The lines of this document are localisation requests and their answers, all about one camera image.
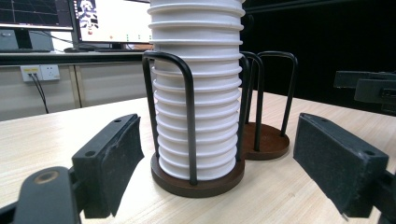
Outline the stack of white paper cups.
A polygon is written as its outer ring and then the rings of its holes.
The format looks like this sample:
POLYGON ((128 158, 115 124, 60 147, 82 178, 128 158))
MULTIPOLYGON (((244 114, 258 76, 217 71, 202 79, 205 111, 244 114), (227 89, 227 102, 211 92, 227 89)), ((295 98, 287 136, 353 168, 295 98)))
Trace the stack of white paper cups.
MULTIPOLYGON (((237 152, 241 19, 244 0, 151 0, 155 50, 181 58, 193 77, 198 179, 213 180, 234 168, 237 152)), ((159 164, 168 175, 190 177, 185 82, 172 63, 152 69, 159 133, 159 164)))

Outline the black wire cup rack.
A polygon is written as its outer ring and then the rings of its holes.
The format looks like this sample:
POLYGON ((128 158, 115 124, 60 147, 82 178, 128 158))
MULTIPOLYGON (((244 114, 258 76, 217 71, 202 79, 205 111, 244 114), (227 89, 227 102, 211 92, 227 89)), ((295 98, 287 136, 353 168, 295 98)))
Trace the black wire cup rack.
POLYGON ((251 63, 261 64, 262 59, 252 52, 242 51, 240 54, 239 65, 242 70, 239 74, 241 95, 238 110, 236 163, 227 175, 207 181, 198 179, 196 171, 194 87, 190 68, 181 58, 170 53, 149 50, 143 54, 142 63, 148 96, 148 110, 155 146, 155 153, 150 163, 151 173, 154 181, 166 191, 189 198, 217 196, 239 184, 244 176, 247 160, 266 161, 279 158, 288 152, 290 139, 286 134, 286 129, 284 127, 275 128, 262 123, 263 90, 253 90, 251 87, 253 81, 262 83, 264 75, 263 73, 252 74, 249 66, 251 63), (157 60, 176 65, 184 78, 190 162, 190 177, 187 180, 168 175, 159 164, 159 133, 157 131, 155 89, 153 86, 155 77, 151 72, 157 60))

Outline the black curtain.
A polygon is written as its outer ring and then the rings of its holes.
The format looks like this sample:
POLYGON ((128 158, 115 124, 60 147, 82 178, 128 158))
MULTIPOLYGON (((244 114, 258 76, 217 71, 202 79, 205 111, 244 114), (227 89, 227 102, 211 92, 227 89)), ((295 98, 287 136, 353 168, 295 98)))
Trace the black curtain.
POLYGON ((381 111, 333 82, 338 71, 396 71, 396 0, 246 0, 243 8, 241 49, 292 53, 297 98, 381 111))

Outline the monitor with dark screen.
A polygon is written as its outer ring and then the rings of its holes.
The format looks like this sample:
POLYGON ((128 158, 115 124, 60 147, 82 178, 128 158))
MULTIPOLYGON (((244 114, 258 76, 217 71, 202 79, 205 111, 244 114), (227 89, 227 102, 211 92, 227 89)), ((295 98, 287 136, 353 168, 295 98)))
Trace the monitor with dark screen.
POLYGON ((50 32, 72 32, 69 0, 0 0, 0 49, 49 49, 50 32))

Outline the white wall socket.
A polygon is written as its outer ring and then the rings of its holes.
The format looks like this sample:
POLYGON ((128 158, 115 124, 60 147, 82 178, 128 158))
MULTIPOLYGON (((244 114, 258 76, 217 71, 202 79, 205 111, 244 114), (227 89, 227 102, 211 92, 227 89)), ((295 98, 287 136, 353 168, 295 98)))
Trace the white wall socket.
POLYGON ((57 64, 43 64, 40 66, 40 70, 44 80, 60 79, 60 71, 57 64))

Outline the black keyboard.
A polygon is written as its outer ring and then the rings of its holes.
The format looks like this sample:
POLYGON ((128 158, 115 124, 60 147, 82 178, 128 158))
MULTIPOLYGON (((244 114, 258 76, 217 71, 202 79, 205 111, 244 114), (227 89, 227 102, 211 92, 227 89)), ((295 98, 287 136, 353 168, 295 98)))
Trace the black keyboard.
POLYGON ((49 53, 49 49, 0 49, 0 53, 49 53))

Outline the wall socket with yellow label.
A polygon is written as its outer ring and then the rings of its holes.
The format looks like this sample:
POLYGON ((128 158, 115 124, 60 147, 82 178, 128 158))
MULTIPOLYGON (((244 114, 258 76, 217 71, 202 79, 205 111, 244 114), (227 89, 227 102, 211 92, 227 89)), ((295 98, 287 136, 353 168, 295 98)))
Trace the wall socket with yellow label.
POLYGON ((33 82, 34 78, 40 80, 41 70, 38 65, 22 65, 21 75, 24 82, 33 82))

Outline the dark office desk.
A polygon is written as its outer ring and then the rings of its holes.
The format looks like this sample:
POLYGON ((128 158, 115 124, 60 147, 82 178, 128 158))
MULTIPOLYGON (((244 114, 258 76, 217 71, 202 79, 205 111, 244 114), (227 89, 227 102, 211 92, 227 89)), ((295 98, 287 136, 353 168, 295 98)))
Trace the dark office desk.
POLYGON ((142 52, 0 53, 0 67, 68 65, 80 107, 146 96, 142 52))

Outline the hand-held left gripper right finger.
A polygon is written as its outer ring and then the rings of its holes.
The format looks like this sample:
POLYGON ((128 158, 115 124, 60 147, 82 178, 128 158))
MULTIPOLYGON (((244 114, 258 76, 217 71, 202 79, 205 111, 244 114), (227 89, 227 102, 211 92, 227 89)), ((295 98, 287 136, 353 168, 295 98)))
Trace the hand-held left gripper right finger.
POLYGON ((293 158, 347 217, 389 221, 389 156, 328 119, 299 116, 293 158))

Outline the monitor with white screen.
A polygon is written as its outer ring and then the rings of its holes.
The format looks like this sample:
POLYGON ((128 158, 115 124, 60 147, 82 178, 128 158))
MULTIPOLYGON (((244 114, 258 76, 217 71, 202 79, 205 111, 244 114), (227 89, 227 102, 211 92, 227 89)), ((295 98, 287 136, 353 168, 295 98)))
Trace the monitor with white screen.
POLYGON ((74 46, 92 51, 150 49, 149 0, 69 0, 74 46))

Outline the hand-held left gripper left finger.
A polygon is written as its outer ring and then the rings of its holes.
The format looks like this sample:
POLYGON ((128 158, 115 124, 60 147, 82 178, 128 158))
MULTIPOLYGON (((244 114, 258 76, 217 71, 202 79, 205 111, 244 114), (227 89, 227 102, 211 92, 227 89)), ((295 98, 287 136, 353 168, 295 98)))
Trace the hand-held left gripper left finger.
POLYGON ((73 157, 85 188, 85 218, 115 216, 137 164, 144 158, 136 114, 112 120, 73 157))

